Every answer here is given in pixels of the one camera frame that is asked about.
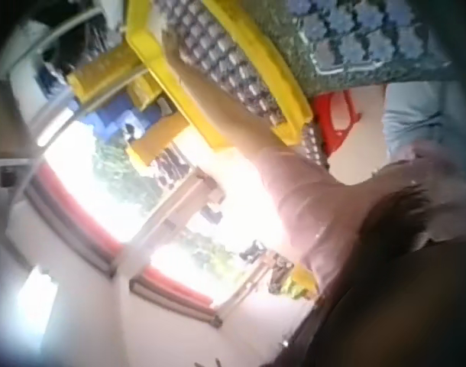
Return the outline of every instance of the red plastic object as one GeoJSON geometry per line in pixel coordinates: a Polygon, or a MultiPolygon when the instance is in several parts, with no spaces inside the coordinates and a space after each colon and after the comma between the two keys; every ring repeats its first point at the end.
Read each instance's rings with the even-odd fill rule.
{"type": "Polygon", "coordinates": [[[335,129],[332,121],[332,98],[334,95],[334,93],[322,94],[320,96],[316,96],[311,101],[311,108],[313,113],[318,117],[323,141],[325,143],[325,153],[328,157],[341,147],[343,141],[347,138],[348,133],[354,124],[360,121],[362,116],[361,113],[357,113],[355,111],[350,91],[344,90],[343,96],[345,103],[347,104],[350,121],[347,128],[343,130],[335,129]]]}

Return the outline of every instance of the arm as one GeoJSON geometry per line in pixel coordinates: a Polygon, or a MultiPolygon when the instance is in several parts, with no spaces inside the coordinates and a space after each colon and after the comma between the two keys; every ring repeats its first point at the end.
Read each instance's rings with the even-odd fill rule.
{"type": "Polygon", "coordinates": [[[250,113],[239,101],[180,59],[174,34],[164,31],[162,44],[170,68],[209,123],[246,158],[254,160],[264,148],[286,147],[270,130],[268,121],[250,113]]]}

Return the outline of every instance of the person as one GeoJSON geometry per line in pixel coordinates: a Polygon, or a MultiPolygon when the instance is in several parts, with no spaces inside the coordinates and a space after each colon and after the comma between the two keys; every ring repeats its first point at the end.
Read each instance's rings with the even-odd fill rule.
{"type": "MultiPolygon", "coordinates": [[[[294,261],[315,274],[320,298],[312,335],[375,269],[429,243],[466,241],[466,106],[456,84],[389,85],[383,124],[390,163],[347,186],[184,63],[170,31],[163,33],[163,48],[208,121],[256,166],[296,251],[294,261]]],[[[294,365],[276,360],[272,365],[294,365]]]]}

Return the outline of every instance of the yellow crate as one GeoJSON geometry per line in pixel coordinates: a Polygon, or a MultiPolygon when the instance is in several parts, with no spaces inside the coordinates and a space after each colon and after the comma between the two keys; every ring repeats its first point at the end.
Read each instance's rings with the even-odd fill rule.
{"type": "MultiPolygon", "coordinates": [[[[311,121],[312,111],[282,57],[237,2],[202,0],[202,3],[247,55],[286,117],[285,123],[273,128],[275,133],[288,145],[299,144],[301,128],[305,122],[311,121]]],[[[126,39],[129,45],[208,144],[213,149],[227,148],[229,144],[207,122],[177,78],[170,72],[160,43],[147,29],[150,0],[132,0],[128,4],[126,39]]]]}
{"type": "Polygon", "coordinates": [[[163,92],[157,81],[150,75],[144,74],[135,78],[126,87],[126,91],[133,104],[143,111],[163,92]]]}
{"type": "Polygon", "coordinates": [[[123,42],[75,70],[66,77],[66,80],[80,102],[85,103],[120,77],[130,73],[140,63],[136,53],[126,42],[123,42]]]}

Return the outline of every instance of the fluorescent light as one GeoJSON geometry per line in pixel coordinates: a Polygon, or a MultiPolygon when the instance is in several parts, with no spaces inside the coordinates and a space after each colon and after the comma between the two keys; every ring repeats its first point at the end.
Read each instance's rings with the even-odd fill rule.
{"type": "Polygon", "coordinates": [[[58,285],[50,276],[42,274],[38,267],[29,274],[18,295],[21,331],[31,336],[31,342],[39,346],[50,319],[58,285]]]}

